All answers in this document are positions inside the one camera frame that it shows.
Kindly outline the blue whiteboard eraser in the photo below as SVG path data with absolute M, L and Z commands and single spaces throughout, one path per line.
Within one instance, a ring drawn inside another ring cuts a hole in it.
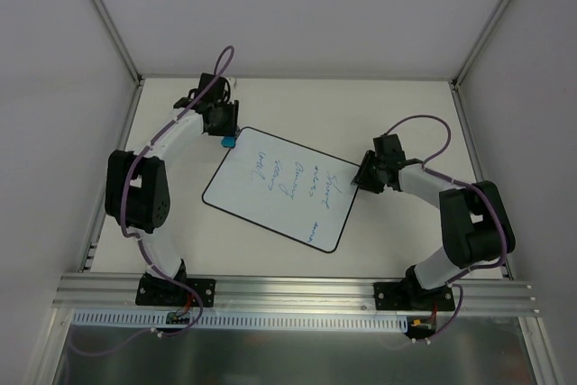
M 226 149 L 233 149 L 236 146 L 236 136 L 225 136 L 221 140 L 221 145 Z

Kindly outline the white whiteboard black rim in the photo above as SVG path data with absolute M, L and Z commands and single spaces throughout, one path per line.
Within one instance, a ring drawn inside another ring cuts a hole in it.
M 229 215 L 324 253 L 343 235 L 359 166 L 244 127 L 202 195 Z

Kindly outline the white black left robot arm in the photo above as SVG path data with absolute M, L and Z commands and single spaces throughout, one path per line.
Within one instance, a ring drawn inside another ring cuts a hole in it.
M 105 213 L 120 226 L 123 237 L 136 242 L 146 273 L 159 279 L 156 293 L 169 305 L 182 302 L 186 266 L 163 227 L 171 207 L 168 168 L 192 142 L 203 136 L 223 137 L 233 144 L 240 132 L 237 100 L 177 107 L 143 145 L 116 150 L 108 157 Z

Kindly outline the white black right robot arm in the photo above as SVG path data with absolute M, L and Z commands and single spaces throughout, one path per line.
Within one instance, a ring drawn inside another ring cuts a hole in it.
M 435 290 L 474 270 L 498 268 L 516 248 L 516 238 L 499 189 L 491 181 L 468 183 L 429 169 L 403 152 L 366 151 L 353 184 L 371 193 L 391 188 L 438 209 L 442 246 L 406 271 L 405 303 L 423 309 Z

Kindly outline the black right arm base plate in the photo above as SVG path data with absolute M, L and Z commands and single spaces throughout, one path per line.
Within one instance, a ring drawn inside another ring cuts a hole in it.
M 403 281 L 378 281 L 373 285 L 375 307 L 379 311 L 455 310 L 453 292 L 446 286 L 437 289 L 412 289 Z

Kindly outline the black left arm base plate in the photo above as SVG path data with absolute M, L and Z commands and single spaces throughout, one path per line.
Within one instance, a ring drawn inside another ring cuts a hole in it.
M 214 305 L 216 280 L 186 277 L 184 283 L 198 294 L 203 307 L 210 308 Z M 190 306 L 199 306 L 188 290 L 144 273 L 139 281 L 135 304 L 145 307 L 184 307 L 189 298 Z

